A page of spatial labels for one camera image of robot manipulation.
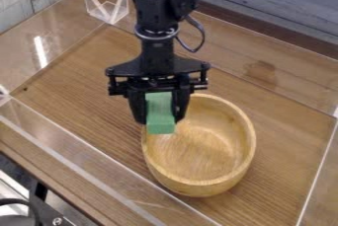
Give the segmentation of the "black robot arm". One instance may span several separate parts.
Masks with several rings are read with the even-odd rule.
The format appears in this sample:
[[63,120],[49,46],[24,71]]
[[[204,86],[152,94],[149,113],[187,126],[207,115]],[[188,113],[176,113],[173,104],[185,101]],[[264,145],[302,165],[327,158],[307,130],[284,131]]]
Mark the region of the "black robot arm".
[[105,69],[108,94],[128,99],[133,119],[148,121],[147,96],[168,94],[168,113],[175,121],[184,118],[189,95],[207,87],[210,64],[173,53],[181,43],[179,23],[188,22],[199,30],[201,24],[189,16],[196,0],[132,0],[136,9],[135,35],[141,52],[132,60]]

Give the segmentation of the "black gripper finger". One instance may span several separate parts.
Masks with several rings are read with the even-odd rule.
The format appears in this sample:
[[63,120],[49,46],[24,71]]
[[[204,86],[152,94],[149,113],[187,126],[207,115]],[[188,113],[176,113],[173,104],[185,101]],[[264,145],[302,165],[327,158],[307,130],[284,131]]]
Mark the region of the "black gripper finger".
[[189,86],[175,84],[171,92],[171,110],[175,122],[179,122],[184,118],[188,101]]
[[128,92],[128,103],[135,121],[140,124],[147,123],[147,101],[145,94],[139,91]]

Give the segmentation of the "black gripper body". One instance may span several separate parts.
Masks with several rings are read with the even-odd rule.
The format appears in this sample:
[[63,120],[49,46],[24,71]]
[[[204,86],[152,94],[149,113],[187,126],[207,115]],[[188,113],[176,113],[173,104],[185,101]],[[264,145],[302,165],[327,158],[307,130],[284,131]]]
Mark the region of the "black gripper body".
[[109,96],[172,92],[188,98],[195,90],[207,88],[208,62],[175,54],[171,38],[140,38],[140,43],[140,54],[105,69]]

